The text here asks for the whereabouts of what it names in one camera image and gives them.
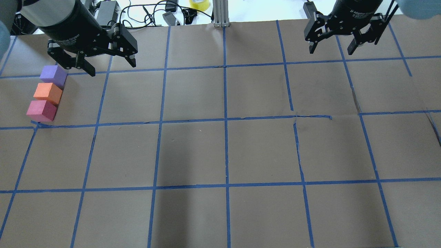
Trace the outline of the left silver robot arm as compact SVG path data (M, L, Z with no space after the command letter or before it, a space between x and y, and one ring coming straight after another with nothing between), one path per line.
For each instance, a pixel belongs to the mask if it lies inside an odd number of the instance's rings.
M1 24L7 29L20 12L49 37L47 53L62 68L95 76L86 58L108 54L136 67L137 40L121 23L102 27L80 0L2 0Z

